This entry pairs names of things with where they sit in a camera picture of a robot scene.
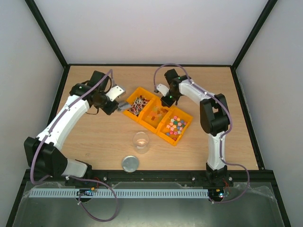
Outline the yellow bin with star candies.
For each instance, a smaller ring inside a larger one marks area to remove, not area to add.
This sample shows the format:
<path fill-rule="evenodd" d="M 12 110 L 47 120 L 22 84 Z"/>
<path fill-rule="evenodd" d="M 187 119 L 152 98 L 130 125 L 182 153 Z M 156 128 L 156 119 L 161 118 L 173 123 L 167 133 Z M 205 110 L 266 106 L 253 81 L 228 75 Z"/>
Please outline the yellow bin with star candies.
<path fill-rule="evenodd" d="M 173 106 L 160 121 L 156 135 L 176 146 L 190 126 L 193 116 Z"/>

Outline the yellow bin with popsicle candies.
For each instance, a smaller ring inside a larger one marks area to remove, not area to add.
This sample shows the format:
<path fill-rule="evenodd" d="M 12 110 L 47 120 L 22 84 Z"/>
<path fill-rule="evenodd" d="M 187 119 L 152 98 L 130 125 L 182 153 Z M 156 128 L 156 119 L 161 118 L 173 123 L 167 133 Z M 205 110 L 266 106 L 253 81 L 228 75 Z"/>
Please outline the yellow bin with popsicle candies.
<path fill-rule="evenodd" d="M 156 133 L 158 126 L 168 112 L 169 108 L 163 107 L 160 98 L 156 96 L 140 112 L 138 123 L 151 132 Z"/>

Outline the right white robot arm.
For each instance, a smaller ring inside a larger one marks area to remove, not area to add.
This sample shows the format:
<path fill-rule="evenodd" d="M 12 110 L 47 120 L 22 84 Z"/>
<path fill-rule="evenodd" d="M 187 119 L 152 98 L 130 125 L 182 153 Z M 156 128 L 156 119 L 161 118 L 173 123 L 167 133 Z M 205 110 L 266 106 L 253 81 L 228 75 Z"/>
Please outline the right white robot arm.
<path fill-rule="evenodd" d="M 199 106 L 200 125 L 209 136 L 205 177 L 210 185 L 217 185 L 227 175 L 224 146 L 232 123 L 226 98 L 223 94 L 215 95 L 206 91 L 189 76 L 178 75 L 175 69 L 168 70 L 164 77 L 168 87 L 162 84 L 156 86 L 162 94 L 162 106 L 171 107 L 181 96 L 190 98 Z"/>

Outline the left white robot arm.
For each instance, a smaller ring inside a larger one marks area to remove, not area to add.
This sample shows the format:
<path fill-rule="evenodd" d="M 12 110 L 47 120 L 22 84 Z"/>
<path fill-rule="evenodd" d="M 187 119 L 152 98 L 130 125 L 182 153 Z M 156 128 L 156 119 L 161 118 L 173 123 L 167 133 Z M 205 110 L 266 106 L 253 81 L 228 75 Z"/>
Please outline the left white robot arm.
<path fill-rule="evenodd" d="M 124 89 L 114 82 L 112 70 L 107 74 L 95 71 L 90 80 L 73 86 L 66 103 L 51 123 L 35 138 L 28 137 L 24 142 L 31 183 L 42 183 L 42 180 L 34 180 L 34 171 L 40 171 L 46 177 L 83 178 L 88 175 L 91 165 L 66 158 L 61 152 L 63 144 L 77 121 L 91 107 L 110 115 L 118 108 L 116 98 L 123 93 Z"/>

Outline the yellow bin with lollipops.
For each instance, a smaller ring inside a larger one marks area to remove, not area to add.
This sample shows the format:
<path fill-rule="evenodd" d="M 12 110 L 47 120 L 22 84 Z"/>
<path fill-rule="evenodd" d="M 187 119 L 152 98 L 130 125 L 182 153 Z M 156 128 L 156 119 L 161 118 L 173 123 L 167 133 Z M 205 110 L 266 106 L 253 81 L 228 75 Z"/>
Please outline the yellow bin with lollipops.
<path fill-rule="evenodd" d="M 155 95 L 143 87 L 138 87 L 128 98 L 127 103 L 130 108 L 123 111 L 123 114 L 138 122 L 155 100 Z"/>

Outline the metal candy scoop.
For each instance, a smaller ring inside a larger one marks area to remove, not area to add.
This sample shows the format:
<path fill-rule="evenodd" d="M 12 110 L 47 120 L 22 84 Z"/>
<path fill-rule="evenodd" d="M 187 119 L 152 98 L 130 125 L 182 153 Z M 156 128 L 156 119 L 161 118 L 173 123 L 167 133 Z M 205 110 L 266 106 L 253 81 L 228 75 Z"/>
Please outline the metal candy scoop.
<path fill-rule="evenodd" d="M 117 107 L 117 111 L 118 111 L 118 112 L 123 112 L 123 111 L 125 111 L 125 110 L 130 109 L 131 107 L 132 107 L 132 106 L 131 106 L 128 102 L 126 102 L 126 101 L 119 102 L 119 103 L 118 103 L 118 107 Z"/>

